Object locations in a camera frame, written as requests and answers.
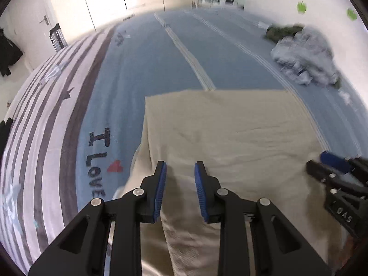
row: striped blanket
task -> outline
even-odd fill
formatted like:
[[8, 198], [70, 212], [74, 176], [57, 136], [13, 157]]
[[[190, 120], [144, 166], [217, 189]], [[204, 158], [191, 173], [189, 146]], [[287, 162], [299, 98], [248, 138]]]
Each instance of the striped blanket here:
[[14, 123], [0, 170], [0, 241], [22, 271], [93, 197], [110, 200], [126, 184], [146, 96], [288, 90], [304, 102], [323, 148], [368, 155], [366, 110], [349, 84], [346, 104], [333, 88], [290, 83], [254, 20], [225, 9], [136, 16], [31, 73], [7, 113]]

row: green wall sticker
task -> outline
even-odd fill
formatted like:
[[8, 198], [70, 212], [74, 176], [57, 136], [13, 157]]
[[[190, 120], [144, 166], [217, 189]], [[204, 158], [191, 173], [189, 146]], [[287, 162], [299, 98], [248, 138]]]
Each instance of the green wall sticker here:
[[347, 11], [347, 16], [349, 17], [349, 19], [351, 20], [356, 20], [358, 18], [358, 15], [355, 13], [354, 10], [352, 10], [351, 8], [349, 8]]
[[299, 13], [304, 14], [307, 11], [307, 4], [303, 3], [303, 1], [298, 2], [297, 10]]

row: beige cloth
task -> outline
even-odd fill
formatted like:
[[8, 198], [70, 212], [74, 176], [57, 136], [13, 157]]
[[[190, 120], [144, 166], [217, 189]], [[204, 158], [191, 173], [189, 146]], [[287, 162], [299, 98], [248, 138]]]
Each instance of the beige cloth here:
[[157, 161], [167, 163], [164, 237], [157, 228], [160, 242], [144, 251], [152, 237], [143, 228], [144, 266], [160, 275], [217, 274], [220, 225], [205, 224], [200, 214], [194, 181], [199, 160], [241, 198], [269, 198], [327, 261], [340, 249], [341, 228], [323, 209], [322, 186], [305, 173], [305, 163], [320, 152], [310, 117], [287, 91], [184, 91], [146, 98], [142, 142], [131, 177], [117, 192], [138, 187]]

